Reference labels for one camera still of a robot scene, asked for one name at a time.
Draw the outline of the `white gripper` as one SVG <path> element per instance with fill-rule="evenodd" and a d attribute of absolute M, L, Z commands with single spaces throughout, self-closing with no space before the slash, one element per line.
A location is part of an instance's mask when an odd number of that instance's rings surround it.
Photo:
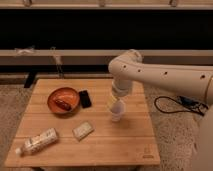
<path fill-rule="evenodd" d="M 110 96 L 107 102 L 107 107 L 111 112 L 111 120 L 118 122 L 125 113 L 125 103 L 114 96 Z"/>

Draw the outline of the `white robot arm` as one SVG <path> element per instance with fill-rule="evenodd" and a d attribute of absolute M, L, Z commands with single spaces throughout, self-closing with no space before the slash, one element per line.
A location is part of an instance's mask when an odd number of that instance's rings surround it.
<path fill-rule="evenodd" d="M 213 171 L 213 66 L 145 64 L 142 60 L 142 54 L 131 49 L 109 62 L 113 97 L 128 95 L 137 81 L 207 105 L 187 171 Z"/>

